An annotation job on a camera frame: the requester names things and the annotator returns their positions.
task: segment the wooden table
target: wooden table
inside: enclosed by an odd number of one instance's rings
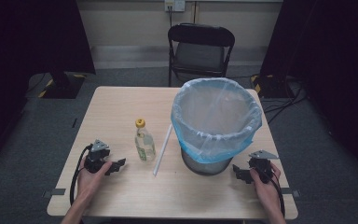
[[[173,98],[178,88],[99,87],[89,104],[57,189],[64,195],[53,195],[48,205],[51,216],[64,216],[70,207],[69,188],[82,149],[100,139],[111,149],[110,160],[127,159],[119,173],[106,176],[86,216],[150,218],[218,218],[263,219],[266,213],[252,185],[238,180],[232,164],[247,168],[249,154],[265,149],[277,154],[269,126],[263,114],[263,126],[254,142],[234,157],[219,175],[196,175],[185,166],[181,149],[172,129],[157,176],[153,169],[171,123]],[[248,90],[254,98],[255,91]],[[135,120],[144,118],[156,145],[156,159],[140,161],[134,144]],[[280,160],[273,161],[282,171],[282,188],[289,185]],[[291,194],[283,195],[286,218],[297,217]]]

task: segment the plastic bottle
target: plastic bottle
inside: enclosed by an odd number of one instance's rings
[[[144,119],[137,119],[135,126],[137,128],[135,135],[135,145],[138,149],[141,161],[152,161],[156,157],[156,150],[152,135],[147,131]]]

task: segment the black curtain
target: black curtain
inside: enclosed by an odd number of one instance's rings
[[[0,144],[30,76],[54,71],[95,74],[76,0],[0,0]]]
[[[303,78],[333,136],[358,159],[358,1],[284,0],[263,73]]]

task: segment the black folding chair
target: black folding chair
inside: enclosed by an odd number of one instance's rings
[[[172,71],[176,77],[178,73],[209,77],[226,76],[229,57],[235,43],[234,34],[228,29],[181,23],[171,27],[168,40],[170,42],[169,86],[172,82]]]

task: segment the trash can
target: trash can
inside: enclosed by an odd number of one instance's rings
[[[223,172],[252,144],[262,110],[237,82],[219,78],[188,81],[176,94],[171,120],[186,166],[199,175]]]

